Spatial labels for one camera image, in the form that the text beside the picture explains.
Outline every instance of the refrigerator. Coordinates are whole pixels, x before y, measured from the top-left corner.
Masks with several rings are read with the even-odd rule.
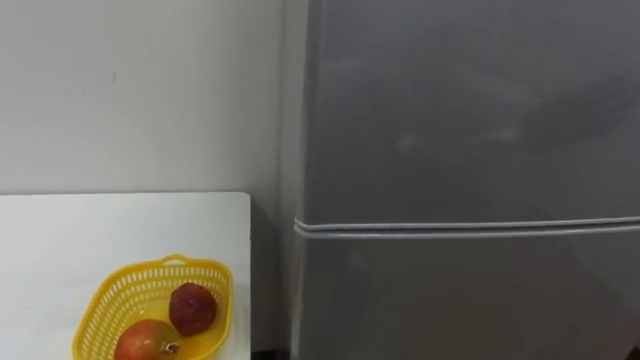
[[[623,359],[640,311],[638,13],[310,0],[292,358]]]

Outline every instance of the table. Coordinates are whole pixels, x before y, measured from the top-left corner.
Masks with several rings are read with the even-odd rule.
[[[243,193],[0,196],[0,341],[9,359],[71,359],[98,286],[123,265],[172,253],[234,275],[220,360],[250,358],[250,199]]]

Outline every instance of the wall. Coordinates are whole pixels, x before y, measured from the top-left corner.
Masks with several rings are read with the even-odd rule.
[[[0,1],[0,193],[250,192],[256,349],[273,343],[281,10]]]

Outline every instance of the red fruit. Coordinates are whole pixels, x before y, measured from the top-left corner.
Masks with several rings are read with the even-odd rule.
[[[178,334],[164,321],[145,319],[129,326],[116,345],[114,360],[173,359],[180,346]]]
[[[184,283],[171,293],[169,319],[182,336],[204,332],[213,324],[217,314],[216,299],[200,285]]]

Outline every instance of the yellow basket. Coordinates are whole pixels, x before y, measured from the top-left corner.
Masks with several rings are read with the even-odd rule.
[[[102,283],[73,339],[74,360],[112,360],[118,337],[131,324],[145,318],[169,322],[171,292],[185,282],[209,289],[218,315],[206,332],[181,339],[176,360],[200,360],[215,353],[231,325],[231,272],[217,261],[170,255],[124,267]]]

